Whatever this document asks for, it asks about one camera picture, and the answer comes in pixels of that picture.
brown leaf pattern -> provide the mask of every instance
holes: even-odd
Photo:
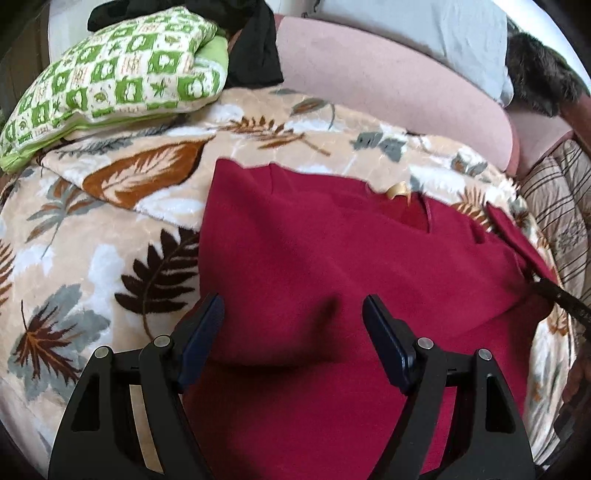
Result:
[[[147,262],[134,261],[134,275],[122,275],[128,293],[116,293],[115,300],[126,310],[140,314],[146,335],[154,336],[148,326],[149,313],[177,312],[187,305],[178,297],[195,291],[185,284],[197,275],[199,234],[179,228],[177,241],[166,230],[160,232],[162,256],[153,245],[148,246]]]
[[[275,121],[270,120],[267,122],[265,116],[262,116],[258,121],[255,118],[251,118],[249,120],[243,116],[242,120],[239,122],[236,120],[230,120],[229,125],[220,127],[218,130],[231,132],[236,135],[247,135],[249,138],[259,142],[266,142],[264,145],[259,147],[260,150],[279,148],[283,145],[300,141],[325,157],[330,157],[330,152],[324,150],[323,148],[317,147],[308,141],[306,133],[296,134],[292,128],[285,129],[285,124],[275,127]]]
[[[14,254],[10,245],[4,245],[0,240],[0,307],[4,305],[8,297],[6,293],[12,288],[12,282],[8,281],[14,269]]]
[[[485,204],[485,194],[483,191],[474,187],[469,190],[467,187],[464,193],[460,194],[460,201],[452,205],[458,212],[468,215],[472,220],[482,225],[487,232],[492,230],[492,225],[486,216],[483,205]]]
[[[94,197],[133,209],[141,199],[187,180],[212,138],[162,145],[122,158],[88,175],[82,188]]]
[[[62,375],[67,384],[70,380],[76,382],[81,370],[74,368],[66,357],[55,350],[68,346],[75,338],[75,334],[69,335],[72,327],[54,330],[54,317],[58,310],[57,306],[49,310],[48,305],[45,305],[33,316],[27,326],[21,302],[21,316],[25,333],[14,354],[21,367],[29,360],[32,362],[33,380],[41,378],[41,362],[43,362],[56,375]]]
[[[290,116],[305,115],[306,113],[312,113],[317,110],[321,110],[326,105],[330,105],[330,108],[332,111],[332,117],[330,119],[329,127],[327,129],[327,130],[330,130],[332,128],[332,126],[335,124],[335,114],[336,114],[335,105],[334,105],[334,103],[329,103],[326,100],[323,100],[322,98],[312,97],[312,98],[307,98],[305,100],[302,100],[300,103],[296,103],[291,108]]]

pillow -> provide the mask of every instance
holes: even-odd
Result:
[[[462,75],[506,106],[506,15],[489,0],[317,0],[309,15],[389,38]]]
[[[76,129],[194,111],[228,74],[228,42],[185,7],[104,28],[49,65],[0,135],[0,167],[15,171]]]

leaf-patterned blanket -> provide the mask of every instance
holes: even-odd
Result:
[[[219,157],[353,177],[389,196],[421,190],[486,228],[490,202],[554,267],[512,181],[472,149],[293,90],[231,89],[191,115],[66,139],[7,187],[0,214],[0,416],[40,471],[93,350],[141,348],[198,300],[199,229]],[[575,340],[557,307],[532,345],[525,422],[538,460],[556,445]],[[141,396],[134,403],[141,411]],[[145,418],[137,423],[158,468]]]

striped fabric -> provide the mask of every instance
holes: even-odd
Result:
[[[591,160],[567,140],[531,170],[521,194],[550,243],[564,288],[591,306]]]

green patterned pillow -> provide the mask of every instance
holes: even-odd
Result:
[[[217,26],[174,7],[99,30],[39,75],[0,136],[0,167],[15,171],[76,129],[197,110],[228,73]]]

